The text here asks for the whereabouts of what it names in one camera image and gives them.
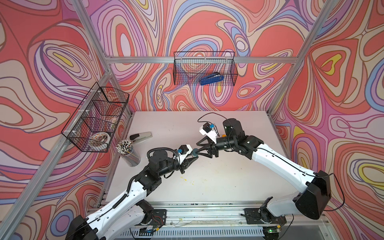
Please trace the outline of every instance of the wire mesh basket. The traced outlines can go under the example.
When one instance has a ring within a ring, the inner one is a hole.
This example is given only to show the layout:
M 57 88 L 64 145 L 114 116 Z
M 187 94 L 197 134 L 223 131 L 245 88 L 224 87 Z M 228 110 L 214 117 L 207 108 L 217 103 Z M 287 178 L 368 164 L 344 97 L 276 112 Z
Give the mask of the wire mesh basket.
M 75 113 L 61 133 L 82 152 L 108 152 L 128 100 L 122 90 L 99 86 L 73 128 L 65 131 Z
M 174 52 L 175 85 L 234 86 L 238 76 L 233 51 Z

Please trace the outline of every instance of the silver stapler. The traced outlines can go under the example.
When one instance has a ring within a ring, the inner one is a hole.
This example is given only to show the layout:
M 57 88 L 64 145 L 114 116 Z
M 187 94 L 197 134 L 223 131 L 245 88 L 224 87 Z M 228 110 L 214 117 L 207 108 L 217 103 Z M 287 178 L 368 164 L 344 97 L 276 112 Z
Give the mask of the silver stapler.
M 131 140 L 132 143 L 139 143 L 151 137 L 152 137 L 151 132 L 142 132 L 142 133 L 136 133 L 136 134 L 130 135 L 129 140 Z

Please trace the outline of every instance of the psychedelic patterned wall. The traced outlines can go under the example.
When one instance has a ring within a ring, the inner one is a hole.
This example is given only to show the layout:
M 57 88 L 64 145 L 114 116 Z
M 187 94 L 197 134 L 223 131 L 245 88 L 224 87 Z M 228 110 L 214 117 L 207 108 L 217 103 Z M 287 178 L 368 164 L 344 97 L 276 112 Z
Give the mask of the psychedelic patterned wall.
M 0 2 L 0 220 L 103 72 L 68 1 Z M 111 158 L 70 145 L 13 239 L 63 236 L 93 207 Z
M 384 239 L 383 39 L 383 1 L 341 0 L 273 115 L 295 162 L 339 179 L 341 239 Z
M 84 1 L 109 56 L 233 50 L 296 56 L 323 2 L 244 0 Z M 238 64 L 235 87 L 174 86 L 173 64 L 115 64 L 136 111 L 266 110 L 289 65 Z
M 135 111 L 266 110 L 289 64 L 247 64 L 235 86 L 175 86 L 173 64 L 136 64 L 116 74 Z

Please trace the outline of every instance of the white tabletop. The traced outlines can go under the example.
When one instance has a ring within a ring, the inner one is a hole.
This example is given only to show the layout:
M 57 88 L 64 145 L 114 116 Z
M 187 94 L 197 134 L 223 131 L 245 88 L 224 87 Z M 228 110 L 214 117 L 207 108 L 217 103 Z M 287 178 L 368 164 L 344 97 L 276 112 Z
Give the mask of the white tabletop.
M 127 188 L 132 176 L 138 174 L 147 164 L 147 151 L 156 147 L 177 149 L 190 144 L 192 148 L 203 138 L 199 132 L 203 123 L 198 118 L 207 112 L 136 112 L 128 136 L 152 132 L 153 137 L 136 144 L 135 150 L 141 156 L 136 167 L 129 167 L 120 158 L 106 201 L 111 201 Z M 246 135 L 263 140 L 278 153 L 284 155 L 271 122 L 264 111 L 221 111 L 227 118 L 236 118 L 242 124 Z M 224 134 L 224 118 L 209 114 L 202 120 L 217 125 L 219 134 Z M 220 151 L 212 159 L 200 156 L 185 174 L 175 172 L 169 179 L 162 178 L 161 185 L 152 192 L 150 202 L 222 202 L 222 201 L 264 201 L 267 197 L 280 197 L 296 190 L 286 180 L 262 164 L 249 160 L 236 152 Z

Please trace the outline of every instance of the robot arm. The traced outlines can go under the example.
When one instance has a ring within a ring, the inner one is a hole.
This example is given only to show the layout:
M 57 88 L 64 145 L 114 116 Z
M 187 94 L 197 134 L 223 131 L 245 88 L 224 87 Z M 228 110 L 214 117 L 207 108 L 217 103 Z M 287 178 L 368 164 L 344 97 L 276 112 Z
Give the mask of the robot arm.
M 329 175 L 306 169 L 281 154 L 278 154 L 262 140 L 245 135 L 241 123 L 234 119 L 223 122 L 226 136 L 218 137 L 212 126 L 206 124 L 200 132 L 206 135 L 197 143 L 202 146 L 199 155 L 218 157 L 220 150 L 235 151 L 247 158 L 261 163 L 283 177 L 297 192 L 279 198 L 269 197 L 260 208 L 260 217 L 264 222 L 286 214 L 303 214 L 311 219 L 319 219 L 331 198 Z
M 168 157 L 166 151 L 173 152 L 174 157 Z M 196 151 L 192 152 L 190 145 L 182 145 L 178 150 L 151 149 L 147 157 L 149 164 L 130 179 L 126 191 L 88 217 L 79 215 L 72 220 L 66 240 L 113 240 L 127 228 L 149 223 L 153 207 L 144 198 L 161 184 L 161 176 L 176 170 L 184 173 L 198 155 Z
M 176 170 L 183 174 L 199 155 L 218 157 L 220 150 L 235 151 L 259 162 L 296 188 L 294 194 L 266 199 L 259 210 L 263 222 L 269 223 L 273 217 L 298 213 L 311 219 L 320 218 L 331 198 L 328 174 L 303 168 L 275 152 L 257 137 L 245 135 L 241 123 L 234 118 L 226 119 L 223 126 L 226 133 L 224 137 L 218 137 L 214 125 L 206 123 L 202 126 L 200 132 L 205 137 L 196 144 L 201 146 L 200 149 L 182 145 L 177 151 L 164 147 L 148 151 L 149 164 L 130 180 L 127 190 L 88 217 L 77 216 L 69 226 L 66 240 L 112 240 L 129 227 L 149 223 L 153 207 L 144 198 L 161 184 L 161 176 Z M 169 158 L 166 151 L 173 152 L 173 158 Z

